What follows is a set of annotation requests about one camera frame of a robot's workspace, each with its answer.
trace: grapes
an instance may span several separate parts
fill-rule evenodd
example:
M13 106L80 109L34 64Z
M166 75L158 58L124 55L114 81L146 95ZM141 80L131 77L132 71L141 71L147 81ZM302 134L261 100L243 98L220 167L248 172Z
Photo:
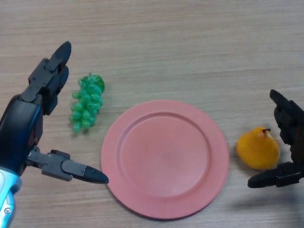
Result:
M77 133L89 129L96 122L96 115L103 105L101 93L105 90L105 83L99 75L85 76L78 80L79 92L73 92L72 98L78 100L71 107L72 114L69 121L73 124L72 131Z

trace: table surface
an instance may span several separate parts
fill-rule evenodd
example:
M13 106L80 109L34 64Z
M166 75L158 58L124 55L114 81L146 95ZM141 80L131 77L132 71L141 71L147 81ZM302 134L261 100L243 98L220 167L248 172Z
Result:
M100 168L104 136L119 115L144 101L176 99L204 110L222 129L229 176L203 211L159 222L125 210L105 185L63 182L28 168L12 227L303 227L303 184L249 189L255 172L234 151L238 137L258 125L278 137L270 89L304 107L302 0L1 0L1 113L40 60L66 40L70 76L44 119L42 152L58 149ZM69 102L88 72L106 82L104 106L90 133L75 138ZM287 161L289 148L280 144Z

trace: plate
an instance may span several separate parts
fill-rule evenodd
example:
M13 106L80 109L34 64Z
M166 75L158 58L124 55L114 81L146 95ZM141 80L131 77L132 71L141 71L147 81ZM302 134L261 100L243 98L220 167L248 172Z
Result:
M229 152L215 122L173 100L139 104L110 127L101 151L108 187L128 209L180 219L211 203L225 183Z

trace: robotic hand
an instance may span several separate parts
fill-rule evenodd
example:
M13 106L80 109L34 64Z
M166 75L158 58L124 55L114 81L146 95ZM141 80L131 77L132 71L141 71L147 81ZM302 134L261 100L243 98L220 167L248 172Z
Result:
M276 104L275 121L281 129L283 142L290 145L293 162L281 163L275 169L251 177L248 180L250 188L283 187L299 183L304 177L304 111L275 90L270 91L270 98Z
M109 179L101 171L70 159L64 152L40 153L37 144L42 136L43 116L57 105L57 96L65 85L69 70L71 43L61 45L50 59L43 59L29 76L28 87L9 102L0 120L0 227L9 227L14 214L14 194L22 185L21 175L27 166L42 174L64 181L76 178L92 183Z

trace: yellow pear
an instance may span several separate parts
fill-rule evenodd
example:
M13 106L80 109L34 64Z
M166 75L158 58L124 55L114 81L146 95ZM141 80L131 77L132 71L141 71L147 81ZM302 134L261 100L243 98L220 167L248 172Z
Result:
M237 154L249 167L268 170L277 164L280 148L270 129L257 127L243 134L237 142Z

